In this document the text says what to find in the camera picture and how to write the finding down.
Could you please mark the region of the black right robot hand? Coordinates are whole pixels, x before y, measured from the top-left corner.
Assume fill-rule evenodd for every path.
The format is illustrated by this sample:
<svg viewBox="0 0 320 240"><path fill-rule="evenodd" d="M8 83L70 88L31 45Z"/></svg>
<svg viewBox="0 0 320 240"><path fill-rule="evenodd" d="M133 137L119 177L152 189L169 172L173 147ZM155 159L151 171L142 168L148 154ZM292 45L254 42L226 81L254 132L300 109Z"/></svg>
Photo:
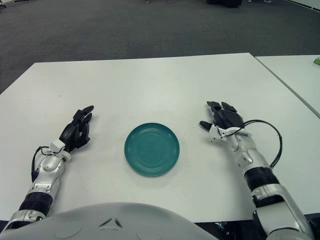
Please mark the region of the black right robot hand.
<svg viewBox="0 0 320 240"><path fill-rule="evenodd" d="M209 131L212 126L226 130L232 127L242 127L244 125L243 118L238 114L237 110L226 102L207 101L207 105L213 115L212 123L200 121L200 126Z"/></svg>

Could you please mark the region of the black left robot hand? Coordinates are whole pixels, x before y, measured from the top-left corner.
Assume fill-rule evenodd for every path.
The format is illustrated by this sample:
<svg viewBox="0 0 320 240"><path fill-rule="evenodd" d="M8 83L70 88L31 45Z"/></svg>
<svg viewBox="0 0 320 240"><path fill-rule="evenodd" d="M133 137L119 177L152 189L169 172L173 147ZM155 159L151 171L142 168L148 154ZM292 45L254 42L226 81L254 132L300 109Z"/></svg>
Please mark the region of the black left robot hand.
<svg viewBox="0 0 320 240"><path fill-rule="evenodd" d="M65 144L64 151L71 153L90 141L89 122L92 118L94 106L90 105L82 110L78 109L72 121L64 128L59 140Z"/></svg>

